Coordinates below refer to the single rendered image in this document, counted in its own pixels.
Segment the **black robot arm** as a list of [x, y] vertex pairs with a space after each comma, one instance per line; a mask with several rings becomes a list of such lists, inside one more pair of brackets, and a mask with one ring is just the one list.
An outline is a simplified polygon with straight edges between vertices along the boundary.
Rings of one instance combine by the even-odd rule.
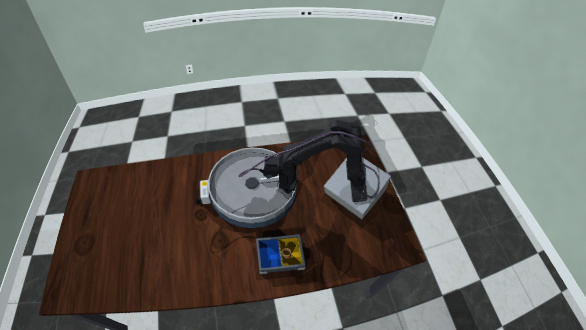
[[[336, 125], [338, 127], [335, 127]], [[345, 127], [346, 129], [341, 127]], [[361, 164], [361, 154], [364, 151], [363, 143], [362, 141], [347, 135], [340, 136], [340, 134], [337, 133], [330, 133], [330, 131], [339, 132], [338, 130], [340, 132], [351, 134], [362, 139], [360, 126], [340, 120], [332, 120], [330, 121], [330, 127], [326, 128], [320, 134], [313, 136], [302, 142], [294, 144], [291, 143], [285, 146], [283, 148], [283, 151], [295, 148], [304, 143], [306, 144], [292, 151], [285, 152], [283, 153], [283, 155], [273, 156], [265, 160], [263, 175], [267, 179], [269, 179], [272, 177], [276, 177], [279, 174], [279, 183], [287, 184], [288, 176], [285, 176], [284, 174], [294, 175], [296, 173], [297, 166], [301, 165], [302, 162], [308, 159], [309, 157], [322, 151], [325, 151], [327, 149], [338, 148], [339, 150], [347, 154], [347, 179], [350, 180], [351, 183], [352, 201], [366, 201], [367, 190], [366, 182], [364, 181], [365, 172], [363, 164]]]

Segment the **bronze bushing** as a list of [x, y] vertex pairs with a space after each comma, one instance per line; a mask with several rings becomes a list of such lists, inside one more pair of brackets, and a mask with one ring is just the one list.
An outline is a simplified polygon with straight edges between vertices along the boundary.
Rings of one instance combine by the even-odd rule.
[[[283, 254], [284, 252], [288, 252], [288, 253], [289, 253], [289, 255], [284, 255], [284, 254]], [[282, 250], [282, 257], [283, 257], [284, 259], [289, 259], [289, 258], [291, 257], [291, 250], [290, 250], [289, 248], [284, 248], [284, 249]]]

